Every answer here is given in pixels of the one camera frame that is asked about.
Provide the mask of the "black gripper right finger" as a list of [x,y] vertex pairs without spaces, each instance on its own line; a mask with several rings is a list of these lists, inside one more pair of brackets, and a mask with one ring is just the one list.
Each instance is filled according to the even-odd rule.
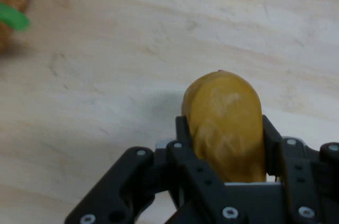
[[287,222],[338,223],[338,143],[313,150],[262,120],[266,171],[281,180]]

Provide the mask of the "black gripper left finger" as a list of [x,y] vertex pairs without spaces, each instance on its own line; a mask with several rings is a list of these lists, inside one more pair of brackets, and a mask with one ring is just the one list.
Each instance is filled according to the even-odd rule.
[[225,223],[225,187],[193,152],[188,122],[177,117],[176,139],[163,148],[132,147],[94,185],[66,223],[135,223],[168,191],[176,212],[169,223]]

